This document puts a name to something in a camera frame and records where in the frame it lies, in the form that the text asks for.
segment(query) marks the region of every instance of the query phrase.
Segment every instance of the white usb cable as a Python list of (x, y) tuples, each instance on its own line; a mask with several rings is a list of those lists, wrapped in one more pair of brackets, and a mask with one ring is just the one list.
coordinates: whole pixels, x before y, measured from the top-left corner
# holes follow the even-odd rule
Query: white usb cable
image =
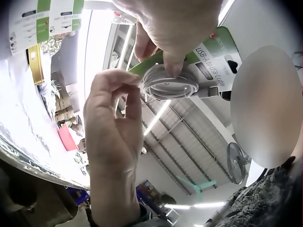
[(143, 92), (157, 100), (189, 98), (197, 95), (207, 98), (218, 95), (218, 88), (199, 89), (198, 80), (187, 68), (183, 67), (179, 77), (170, 78), (164, 64), (155, 64), (143, 77)]

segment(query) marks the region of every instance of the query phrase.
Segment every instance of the red dot logo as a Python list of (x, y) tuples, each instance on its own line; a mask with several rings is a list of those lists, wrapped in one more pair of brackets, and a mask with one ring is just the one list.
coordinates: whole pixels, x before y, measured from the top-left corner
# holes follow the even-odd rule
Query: red dot logo
[(210, 35), (210, 39), (214, 40), (216, 36), (219, 36), (217, 33), (213, 33)]

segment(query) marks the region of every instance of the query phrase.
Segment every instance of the coiled cable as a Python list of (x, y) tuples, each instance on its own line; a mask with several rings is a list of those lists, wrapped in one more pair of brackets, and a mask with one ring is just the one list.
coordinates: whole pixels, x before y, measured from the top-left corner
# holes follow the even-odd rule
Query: coiled cable
[(195, 75), (184, 67), (177, 78), (170, 78), (164, 64), (151, 67), (143, 77), (143, 92), (157, 100), (188, 98), (199, 90)]

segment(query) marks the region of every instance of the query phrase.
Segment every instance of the teal ceiling fan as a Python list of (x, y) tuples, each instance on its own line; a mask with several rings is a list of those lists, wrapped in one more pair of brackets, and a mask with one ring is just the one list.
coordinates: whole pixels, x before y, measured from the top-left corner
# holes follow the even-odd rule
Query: teal ceiling fan
[(202, 183), (202, 184), (193, 184), (193, 183), (191, 183), (191, 182), (190, 182), (189, 180), (187, 180), (187, 179), (184, 179), (184, 178), (179, 177), (179, 176), (177, 176), (177, 177), (178, 177), (180, 180), (184, 181), (185, 183), (189, 184), (190, 186), (192, 186), (192, 187), (195, 189), (196, 194), (198, 195), (199, 201), (202, 201), (202, 196), (201, 196), (201, 191), (200, 191), (200, 190), (203, 189), (203, 188), (207, 188), (207, 187), (209, 187), (209, 186), (212, 186), (212, 185), (214, 185), (214, 184), (217, 183), (215, 180), (213, 180), (213, 181), (209, 181), (209, 182)]

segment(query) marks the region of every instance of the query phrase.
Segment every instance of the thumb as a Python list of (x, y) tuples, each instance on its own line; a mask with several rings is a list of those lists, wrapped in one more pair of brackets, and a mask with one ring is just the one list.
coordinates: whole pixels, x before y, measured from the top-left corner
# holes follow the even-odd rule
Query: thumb
[(156, 46), (149, 38), (148, 34), (142, 27), (142, 24), (137, 21), (137, 33), (135, 41), (135, 56), (140, 62), (148, 58), (154, 52)]
[(168, 52), (163, 52), (163, 62), (165, 70), (172, 78), (177, 78), (183, 68), (185, 55), (173, 55)]

